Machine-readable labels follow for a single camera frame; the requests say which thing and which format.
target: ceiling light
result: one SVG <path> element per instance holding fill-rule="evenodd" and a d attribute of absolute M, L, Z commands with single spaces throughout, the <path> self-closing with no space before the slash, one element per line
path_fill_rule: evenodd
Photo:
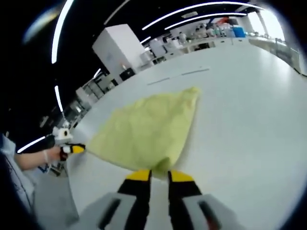
<path fill-rule="evenodd" d="M 193 5 L 193 6 L 188 6 L 188 7 L 185 7 L 185 8 L 182 8 L 180 10 L 176 10 L 174 12 L 171 12 L 169 14 L 166 14 L 164 15 L 163 17 L 161 18 L 158 18 L 157 20 L 149 23 L 147 26 L 143 27 L 142 30 L 146 30 L 148 27 L 152 26 L 153 24 L 156 24 L 157 22 L 169 17 L 169 16 L 172 16 L 176 13 L 179 13 L 179 12 L 183 12 L 183 11 L 187 11 L 187 10 L 190 10 L 190 9 L 193 9 L 193 8 L 196 8 L 196 7 L 200 7 L 200 6 L 209 6 L 209 5 L 220 5 L 220 4 L 229 4 L 229 5 L 240 5 L 240 6 L 248 6 L 248 7 L 253 7 L 253 8 L 257 8 L 257 9 L 261 9 L 263 10 L 262 7 L 259 7 L 259 6 L 254 6 L 252 4 L 248 4 L 248 3 L 241 3 L 241 2 L 233 2 L 233 1 L 216 1 L 216 2 L 207 2 L 207 3 L 201 3 L 201 4 L 197 4 L 197 5 Z"/>
<path fill-rule="evenodd" d="M 148 41 L 149 39 L 151 39 L 152 37 L 147 37 L 147 38 L 145 38 L 143 41 L 141 41 L 141 44 L 143 44 L 144 42 L 146 42 L 146 41 Z"/>
<path fill-rule="evenodd" d="M 239 15 L 239 16 L 245 16 L 246 13 L 212 13 L 212 14 L 207 14 L 207 15 L 198 16 L 198 17 L 195 17 L 195 18 L 186 19 L 186 20 L 184 20 L 184 21 L 181 21 L 181 22 L 178 22 L 178 23 L 176 23 L 176 24 L 170 25 L 170 26 L 168 26 L 167 28 L 165 28 L 165 30 L 168 30 L 168 29 L 170 29 L 170 28 L 172 28 L 172 27 L 175 27 L 175 26 L 177 26 L 177 25 L 180 25 L 180 24 L 183 24 L 183 23 L 192 21 L 192 20 L 196 20 L 196 19 L 199 19 L 199 18 L 208 18 L 208 17 L 226 16 L 226 15 Z"/>
<path fill-rule="evenodd" d="M 125 0 L 120 6 L 117 7 L 116 10 L 114 10 L 114 12 L 107 18 L 107 20 L 105 21 L 104 25 L 106 25 L 111 18 L 113 18 L 113 16 L 122 8 L 126 5 L 126 3 L 128 3 L 130 0 Z"/>
<path fill-rule="evenodd" d="M 55 87 L 54 87 L 54 91 L 56 92 L 56 96 L 57 96 L 57 101 L 58 101 L 59 109 L 60 109 L 60 111 L 63 113 L 63 107 L 62 107 L 61 99 L 60 99 L 60 97 L 59 97 L 59 87 L 58 87 L 58 86 L 55 86 Z"/>
<path fill-rule="evenodd" d="M 76 110 L 78 111 L 78 113 L 81 112 L 81 109 L 79 107 L 76 106 Z"/>
<path fill-rule="evenodd" d="M 59 36 L 61 34 L 62 26 L 64 24 L 65 17 L 71 8 L 71 5 L 74 0 L 67 0 L 64 4 L 64 7 L 59 15 L 59 19 L 56 25 L 56 29 L 53 35 L 53 42 L 52 42 L 52 52 L 51 52 L 51 62 L 52 64 L 57 62 L 57 55 L 58 55 L 58 45 L 59 45 Z"/>
<path fill-rule="evenodd" d="M 24 151 L 25 149 L 27 149 L 27 148 L 29 148 L 30 146 L 32 146 L 32 145 L 34 145 L 34 144 L 40 142 L 41 140 L 43 140 L 43 139 L 45 139 L 45 138 L 46 138 L 46 137 L 41 137 L 41 138 L 39 138 L 39 139 L 37 139 L 37 140 L 32 141 L 31 143 L 29 143 L 29 144 L 23 146 L 21 149 L 19 149 L 19 150 L 17 151 L 17 153 L 21 153 L 21 152 Z"/>
<path fill-rule="evenodd" d="M 95 75 L 94 75 L 93 79 L 94 79 L 94 78 L 96 78 L 96 77 L 98 76 L 98 74 L 99 74 L 100 70 L 101 70 L 101 69 L 97 70 L 97 72 L 95 73 Z"/>

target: window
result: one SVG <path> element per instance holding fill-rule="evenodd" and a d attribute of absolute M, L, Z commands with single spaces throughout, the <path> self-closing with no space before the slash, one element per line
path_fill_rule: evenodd
<path fill-rule="evenodd" d="M 284 41 L 282 26 L 277 20 L 277 17 L 270 11 L 260 11 L 260 14 L 263 17 L 269 36 L 280 38 Z"/>
<path fill-rule="evenodd" d="M 255 32 L 258 32 L 260 35 L 264 35 L 265 34 L 264 28 L 257 13 L 256 12 L 249 13 L 248 18 L 250 20 L 251 26 L 253 27 L 253 30 Z"/>

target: yellow towel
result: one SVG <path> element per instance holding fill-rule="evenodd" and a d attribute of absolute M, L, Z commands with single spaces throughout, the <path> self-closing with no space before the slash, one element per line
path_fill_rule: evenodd
<path fill-rule="evenodd" d="M 132 170 L 163 172 L 178 160 L 199 89 L 164 93 L 118 109 L 87 144 L 99 158 Z"/>

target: person's arm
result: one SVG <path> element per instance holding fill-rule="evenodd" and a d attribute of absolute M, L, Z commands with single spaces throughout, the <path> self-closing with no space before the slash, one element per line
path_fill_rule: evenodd
<path fill-rule="evenodd" d="M 51 163 L 52 161 L 58 161 L 60 159 L 60 147 L 54 146 L 50 149 L 46 149 L 45 151 L 47 154 L 47 159 L 44 151 L 15 154 L 14 159 L 21 170 L 34 169 L 38 166 Z"/>

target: table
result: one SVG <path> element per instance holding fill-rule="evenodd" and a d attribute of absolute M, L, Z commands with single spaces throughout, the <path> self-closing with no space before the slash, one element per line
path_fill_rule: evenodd
<path fill-rule="evenodd" d="M 210 48 L 146 69 L 102 97 L 76 127 L 74 140 L 88 141 L 116 108 L 191 86 L 202 93 L 175 168 L 192 175 L 203 194 L 231 209 L 247 229 L 279 228 L 307 181 L 307 79 L 261 48 Z M 78 212 L 117 191 L 128 173 L 90 153 L 71 156 Z M 146 229 L 171 229 L 165 181 L 153 179 Z"/>
<path fill-rule="evenodd" d="M 190 43 L 185 43 L 180 49 L 188 49 L 189 53 L 194 51 L 194 46 L 199 46 L 201 44 L 208 43 L 210 48 L 218 46 L 220 42 L 223 42 L 225 45 L 233 44 L 233 39 L 231 37 L 208 37 L 208 38 L 202 38 L 193 40 Z"/>

